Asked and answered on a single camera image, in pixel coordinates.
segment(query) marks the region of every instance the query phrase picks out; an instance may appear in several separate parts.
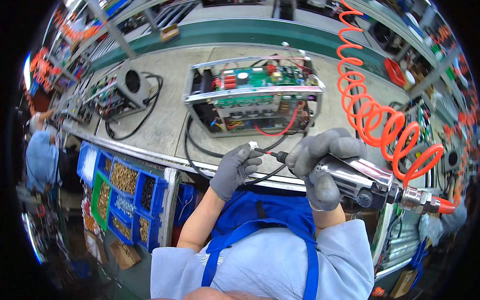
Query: blue shirt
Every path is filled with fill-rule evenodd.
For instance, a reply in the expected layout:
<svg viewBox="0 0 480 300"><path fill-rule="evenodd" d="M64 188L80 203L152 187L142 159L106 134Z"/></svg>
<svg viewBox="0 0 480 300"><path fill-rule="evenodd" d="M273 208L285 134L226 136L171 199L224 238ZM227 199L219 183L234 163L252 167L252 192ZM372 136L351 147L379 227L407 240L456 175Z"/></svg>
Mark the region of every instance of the blue shirt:
<svg viewBox="0 0 480 300"><path fill-rule="evenodd" d="M322 230L316 239L317 299L367 299L374 284L365 223L351 220ZM152 252L150 297L182 299L201 286L209 254L163 247ZM288 228L265 228L224 249L211 288L260 297L303 297L308 260L305 242Z"/></svg>
<svg viewBox="0 0 480 300"><path fill-rule="evenodd" d="M32 135L26 151L26 187L29 190L35 187L37 191L43 192L46 183L53 186L58 160L59 150L54 144L50 144L50 132L37 130Z"/></svg>

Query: green storage bin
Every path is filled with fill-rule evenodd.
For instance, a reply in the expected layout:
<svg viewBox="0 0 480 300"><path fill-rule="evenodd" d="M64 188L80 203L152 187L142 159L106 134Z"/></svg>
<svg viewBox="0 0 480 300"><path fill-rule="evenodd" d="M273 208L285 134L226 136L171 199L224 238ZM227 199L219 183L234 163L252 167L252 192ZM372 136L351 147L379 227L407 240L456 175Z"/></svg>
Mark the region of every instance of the green storage bin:
<svg viewBox="0 0 480 300"><path fill-rule="evenodd" d="M98 201L98 196L100 195L100 187L102 186L102 183L105 182L109 187L110 187L110 192L108 193L108 201L107 201L107 215L105 217L105 220L103 220L100 215L98 214L97 210L97 201ZM108 220L108 208L110 207L110 199L112 197L112 186L109 184L108 179L102 175L100 172L96 172L95 174L95 180L93 184L93 191L92 191L92 215L97 221L97 223L100 225L103 230L107 230L107 220Z"/></svg>

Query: white plastic bag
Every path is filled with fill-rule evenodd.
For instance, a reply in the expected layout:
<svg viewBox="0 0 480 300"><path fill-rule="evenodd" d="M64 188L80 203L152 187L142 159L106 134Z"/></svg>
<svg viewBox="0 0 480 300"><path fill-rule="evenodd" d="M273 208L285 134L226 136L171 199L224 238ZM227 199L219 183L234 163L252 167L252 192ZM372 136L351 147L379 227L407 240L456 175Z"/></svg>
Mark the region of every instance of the white plastic bag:
<svg viewBox="0 0 480 300"><path fill-rule="evenodd" d="M421 216L419 223L420 241L429 238L432 241L432 245L435 247L438 245L438 241L443 233L444 227L439 218L429 216L428 214Z"/></svg>

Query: gray work glove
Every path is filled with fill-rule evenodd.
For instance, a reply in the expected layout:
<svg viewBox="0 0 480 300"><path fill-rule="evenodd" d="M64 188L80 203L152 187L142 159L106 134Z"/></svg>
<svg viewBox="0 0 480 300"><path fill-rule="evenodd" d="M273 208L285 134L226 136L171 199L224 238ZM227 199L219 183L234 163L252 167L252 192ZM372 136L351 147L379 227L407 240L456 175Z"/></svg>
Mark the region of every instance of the gray work glove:
<svg viewBox="0 0 480 300"><path fill-rule="evenodd" d="M223 201L228 201L233 192L245 179L258 171L258 166L262 164L259 156L263 154L250 150L249 144L243 144L227 152L218 165L215 176L210 180L210 186L218 197Z"/></svg>
<svg viewBox="0 0 480 300"><path fill-rule="evenodd" d="M366 158L367 148L362 141L352 138L345 128L333 128L316 136L307 136L285 159L293 173L305 182L310 206L317 211L334 210L341 200L340 191L329 173L321 171L316 173L316 178L308 178L320 158L327 153L338 158Z"/></svg>

